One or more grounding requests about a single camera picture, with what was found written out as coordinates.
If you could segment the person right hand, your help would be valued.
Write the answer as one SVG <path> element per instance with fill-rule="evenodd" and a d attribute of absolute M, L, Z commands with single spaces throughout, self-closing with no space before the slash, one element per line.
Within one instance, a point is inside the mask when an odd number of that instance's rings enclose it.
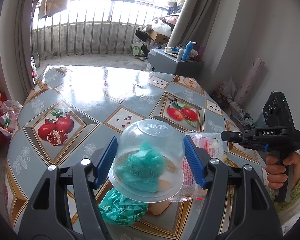
<path fill-rule="evenodd" d="M 286 167 L 293 165 L 293 178 L 292 189 L 300 180 L 300 155 L 292 152 L 283 161 L 283 165 L 277 164 L 277 158 L 272 155 L 266 157 L 266 171 L 268 172 L 268 186 L 270 189 L 275 190 L 283 186 L 284 182 L 288 179 L 285 174 Z"/>

